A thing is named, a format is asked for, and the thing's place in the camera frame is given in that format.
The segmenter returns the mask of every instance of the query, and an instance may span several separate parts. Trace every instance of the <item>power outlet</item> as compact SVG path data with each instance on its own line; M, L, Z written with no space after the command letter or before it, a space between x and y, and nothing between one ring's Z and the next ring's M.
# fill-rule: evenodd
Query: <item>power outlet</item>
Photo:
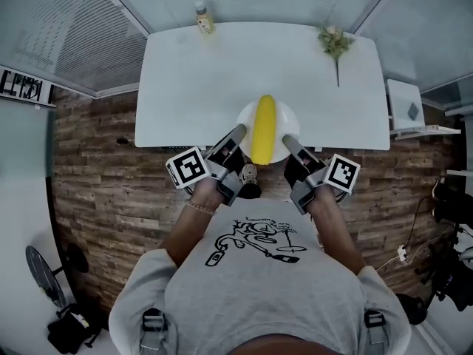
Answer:
M398 247L398 255L399 255L399 260L401 261L401 263L405 263L407 260L407 252L406 252L405 245L400 245Z

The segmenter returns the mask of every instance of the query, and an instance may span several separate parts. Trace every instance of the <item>shoulder strap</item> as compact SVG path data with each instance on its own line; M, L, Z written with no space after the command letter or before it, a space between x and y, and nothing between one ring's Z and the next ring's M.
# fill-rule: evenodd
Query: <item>shoulder strap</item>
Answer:
M389 337L385 325L386 320L382 313L372 309L364 313L364 327L360 337L360 354L384 355L387 352Z

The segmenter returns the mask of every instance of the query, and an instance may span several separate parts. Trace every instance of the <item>bracelet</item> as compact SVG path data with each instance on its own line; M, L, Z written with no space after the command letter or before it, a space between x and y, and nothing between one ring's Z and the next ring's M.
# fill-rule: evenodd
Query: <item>bracelet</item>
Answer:
M187 206L190 206L191 208L194 208L198 211L201 211L201 212L204 212L204 213L207 213L211 216L214 216L215 215L215 211L214 210L210 210L210 209L207 209L207 208L204 208L203 206L200 206L200 205L197 205L197 204L194 204L192 201L190 201L189 199L186 200L186 205Z

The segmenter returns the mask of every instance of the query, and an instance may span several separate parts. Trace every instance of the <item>graphic print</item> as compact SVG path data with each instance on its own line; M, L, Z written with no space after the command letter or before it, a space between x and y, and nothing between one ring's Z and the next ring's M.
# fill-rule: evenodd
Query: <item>graphic print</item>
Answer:
M247 222L235 220L233 223L233 233L224 234L217 238L215 241L217 251L207 259L207 262L205 262L206 266L216 266L228 250L229 243L233 243L237 249L251 246L257 251L262 252L266 257L285 263L297 263L300 258L290 255L273 254L270 250L265 248L265 244L280 244L279 241L282 240L284 244L287 243L287 246L278 247L276 251L292 253L307 251L305 247L292 245L289 233L295 233L296 231L293 230L288 223L276 223L267 218L252 220L246 217L246 220Z

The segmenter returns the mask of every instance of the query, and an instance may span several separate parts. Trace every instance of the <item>white table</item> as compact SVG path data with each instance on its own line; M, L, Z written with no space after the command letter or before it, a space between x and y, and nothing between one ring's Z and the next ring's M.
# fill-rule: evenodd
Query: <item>white table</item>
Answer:
M149 36L135 143L214 145L240 111L271 94L299 120L303 146L389 149L386 91L375 44L356 37L335 64L313 27L266 22L197 26Z

